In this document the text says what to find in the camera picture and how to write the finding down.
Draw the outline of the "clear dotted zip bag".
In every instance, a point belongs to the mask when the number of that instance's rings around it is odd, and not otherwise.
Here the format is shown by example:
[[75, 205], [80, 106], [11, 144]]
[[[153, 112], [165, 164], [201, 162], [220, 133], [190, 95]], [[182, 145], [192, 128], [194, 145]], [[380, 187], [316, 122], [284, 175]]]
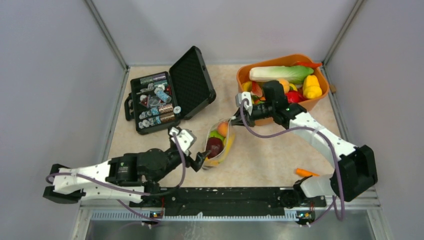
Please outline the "clear dotted zip bag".
[[232, 120], [235, 117], [223, 118], [214, 123], [207, 134], [204, 150], [208, 155], [202, 165], [202, 169], [209, 170], [222, 164], [229, 155], [236, 138]]

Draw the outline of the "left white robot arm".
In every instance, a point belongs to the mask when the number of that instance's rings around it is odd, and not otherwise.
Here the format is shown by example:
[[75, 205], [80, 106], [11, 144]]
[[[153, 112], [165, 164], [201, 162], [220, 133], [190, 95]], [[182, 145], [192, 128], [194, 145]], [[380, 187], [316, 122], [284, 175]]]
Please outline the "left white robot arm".
[[[76, 204], [86, 200], [119, 200], [136, 204], [144, 202], [154, 207], [160, 198], [177, 191], [183, 184], [186, 169], [199, 171], [209, 150], [191, 157], [190, 148], [196, 136], [188, 129], [171, 127], [168, 130], [169, 148], [125, 153], [91, 166], [69, 168], [53, 164], [46, 177], [48, 186], [43, 197], [57, 204]], [[177, 167], [182, 167], [180, 182], [161, 189], [159, 181]]]

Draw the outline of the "green apple toy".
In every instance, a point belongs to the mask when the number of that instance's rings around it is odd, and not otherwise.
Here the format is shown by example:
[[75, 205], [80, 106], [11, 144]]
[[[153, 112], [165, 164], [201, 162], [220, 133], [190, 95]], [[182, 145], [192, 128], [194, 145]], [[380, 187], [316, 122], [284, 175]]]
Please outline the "green apple toy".
[[219, 134], [217, 130], [213, 130], [209, 133], [209, 138], [217, 138], [217, 139], [220, 139], [221, 141], [224, 141], [226, 137]]

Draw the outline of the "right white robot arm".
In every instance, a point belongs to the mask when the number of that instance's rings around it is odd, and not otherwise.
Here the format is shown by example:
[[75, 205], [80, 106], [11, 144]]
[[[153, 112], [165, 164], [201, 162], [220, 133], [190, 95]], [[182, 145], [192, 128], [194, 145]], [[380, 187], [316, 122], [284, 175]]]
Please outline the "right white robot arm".
[[290, 103], [283, 86], [276, 80], [263, 86], [265, 101], [254, 104], [251, 93], [235, 96], [237, 112], [231, 122], [252, 133], [256, 121], [271, 118], [284, 128], [281, 134], [293, 132], [321, 153], [333, 166], [333, 174], [307, 176], [293, 186], [293, 200], [307, 206], [314, 197], [337, 196], [351, 202], [378, 182], [374, 151], [367, 145], [356, 146], [332, 133], [315, 120], [300, 104]]

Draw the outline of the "yellow banana toy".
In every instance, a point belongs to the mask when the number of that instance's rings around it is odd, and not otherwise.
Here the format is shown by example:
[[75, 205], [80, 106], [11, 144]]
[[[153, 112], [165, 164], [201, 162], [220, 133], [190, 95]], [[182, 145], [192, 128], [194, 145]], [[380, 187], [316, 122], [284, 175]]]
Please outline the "yellow banana toy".
[[232, 149], [233, 143], [235, 141], [236, 138], [236, 134], [233, 133], [231, 135], [229, 135], [228, 137], [225, 138], [224, 140], [224, 149], [222, 150], [222, 152], [219, 154], [218, 157], [218, 163], [221, 164], [228, 156], [230, 150]]

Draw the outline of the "yellow bell pepper toy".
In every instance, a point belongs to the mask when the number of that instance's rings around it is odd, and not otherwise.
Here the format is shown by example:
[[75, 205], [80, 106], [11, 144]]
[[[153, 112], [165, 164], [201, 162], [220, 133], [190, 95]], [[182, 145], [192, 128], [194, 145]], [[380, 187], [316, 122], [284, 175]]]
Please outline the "yellow bell pepper toy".
[[208, 160], [204, 163], [204, 165], [207, 167], [217, 167], [219, 164], [220, 162], [217, 160]]

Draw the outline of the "dark purple fruit toy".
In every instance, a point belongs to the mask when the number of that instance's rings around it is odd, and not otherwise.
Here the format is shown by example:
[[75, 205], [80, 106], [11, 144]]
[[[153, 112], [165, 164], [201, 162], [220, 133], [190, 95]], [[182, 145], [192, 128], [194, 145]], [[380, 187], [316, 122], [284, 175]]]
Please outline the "dark purple fruit toy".
[[212, 159], [219, 155], [224, 149], [224, 143], [218, 138], [211, 137], [206, 142], [205, 150], [208, 152], [207, 158]]

